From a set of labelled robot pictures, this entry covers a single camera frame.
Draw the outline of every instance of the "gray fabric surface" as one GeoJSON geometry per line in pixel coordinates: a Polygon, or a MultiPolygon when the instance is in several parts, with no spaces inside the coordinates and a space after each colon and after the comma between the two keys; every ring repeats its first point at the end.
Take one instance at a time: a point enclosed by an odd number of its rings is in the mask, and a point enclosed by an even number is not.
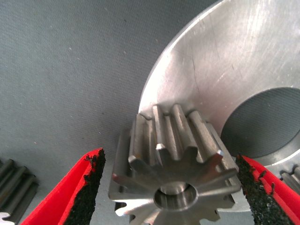
{"type": "Polygon", "coordinates": [[[214,1],[0,0],[0,159],[39,180],[26,215],[102,146],[91,224],[128,224],[107,197],[118,135],[165,46],[214,1]]]}

